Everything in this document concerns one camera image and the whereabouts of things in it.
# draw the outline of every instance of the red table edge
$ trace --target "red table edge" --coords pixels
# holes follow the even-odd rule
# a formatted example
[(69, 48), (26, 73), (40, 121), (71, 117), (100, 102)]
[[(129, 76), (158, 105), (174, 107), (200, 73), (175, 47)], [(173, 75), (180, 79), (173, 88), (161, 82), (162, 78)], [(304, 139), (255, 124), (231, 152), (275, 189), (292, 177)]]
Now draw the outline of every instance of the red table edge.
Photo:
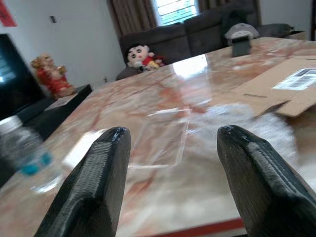
[(219, 232), (232, 231), (244, 228), (242, 220), (234, 219), (225, 222), (219, 222), (215, 224), (205, 225), (182, 230), (178, 232), (171, 232), (162, 235), (150, 236), (150, 237), (198, 237), (202, 235), (215, 234)]

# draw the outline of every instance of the window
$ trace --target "window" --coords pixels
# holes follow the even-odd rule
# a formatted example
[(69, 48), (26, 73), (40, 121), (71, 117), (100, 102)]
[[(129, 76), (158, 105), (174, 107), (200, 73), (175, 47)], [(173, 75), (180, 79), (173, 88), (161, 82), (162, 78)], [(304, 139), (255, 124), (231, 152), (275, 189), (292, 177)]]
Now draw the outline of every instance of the window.
[(197, 15), (196, 0), (155, 0), (160, 25), (171, 25)]

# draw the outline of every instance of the red banner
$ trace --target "red banner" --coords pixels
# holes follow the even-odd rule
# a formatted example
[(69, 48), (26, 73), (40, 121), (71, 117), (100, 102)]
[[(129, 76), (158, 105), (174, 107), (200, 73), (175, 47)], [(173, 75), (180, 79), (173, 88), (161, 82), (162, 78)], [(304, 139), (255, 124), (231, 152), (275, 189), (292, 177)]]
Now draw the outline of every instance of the red banner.
[(13, 20), (9, 10), (6, 8), (3, 0), (0, 0), (0, 20), (3, 26), (16, 26), (16, 23)]

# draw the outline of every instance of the couch backrest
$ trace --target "couch backrest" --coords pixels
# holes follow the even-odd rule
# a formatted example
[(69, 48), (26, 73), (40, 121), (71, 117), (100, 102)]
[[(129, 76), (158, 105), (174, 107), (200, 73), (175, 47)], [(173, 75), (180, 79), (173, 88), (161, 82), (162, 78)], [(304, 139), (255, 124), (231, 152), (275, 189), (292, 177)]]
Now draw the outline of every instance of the couch backrest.
[(148, 45), (156, 56), (162, 56), (165, 64), (171, 64), (185, 58), (190, 58), (189, 43), (183, 24), (160, 26), (149, 31), (130, 34), (120, 39), (124, 60), (125, 52), (135, 43)]
[(191, 55), (197, 56), (225, 47), (221, 38), (221, 22), (225, 12), (242, 9), (247, 13), (248, 23), (258, 26), (255, 3), (255, 0), (236, 0), (184, 21)]

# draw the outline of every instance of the television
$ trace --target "television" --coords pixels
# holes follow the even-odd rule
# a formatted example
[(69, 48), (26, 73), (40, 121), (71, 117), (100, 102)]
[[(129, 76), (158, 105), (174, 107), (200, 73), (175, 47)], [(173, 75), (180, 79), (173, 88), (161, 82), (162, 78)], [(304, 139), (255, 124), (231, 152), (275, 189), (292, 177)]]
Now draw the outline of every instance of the television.
[(7, 34), (0, 34), (0, 120), (22, 113), (22, 121), (44, 110), (28, 109), (46, 97)]

